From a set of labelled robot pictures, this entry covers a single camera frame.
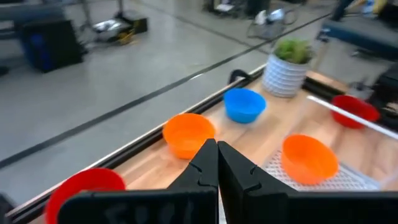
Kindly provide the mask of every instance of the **gray floor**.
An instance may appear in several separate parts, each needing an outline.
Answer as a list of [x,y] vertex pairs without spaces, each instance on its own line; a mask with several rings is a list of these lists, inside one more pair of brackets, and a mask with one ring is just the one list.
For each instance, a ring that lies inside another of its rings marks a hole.
[[[286,32],[327,14],[325,6],[300,9],[298,21]],[[167,86],[193,73],[202,75],[141,103],[59,144],[0,170],[0,190],[17,204],[41,193],[107,153],[169,119],[226,85],[230,71],[250,71],[267,60],[272,49],[248,39],[250,21],[220,18],[201,10],[196,0],[127,1],[126,7],[149,18],[147,34],[124,47],[96,49],[81,65],[39,74],[21,61],[16,42],[0,42],[7,49],[11,74],[0,79],[0,158],[13,155],[81,123]],[[110,18],[114,1],[90,5],[94,21]],[[80,25],[79,5],[67,14]],[[290,36],[312,39],[321,21]],[[251,47],[258,46],[260,51]]]

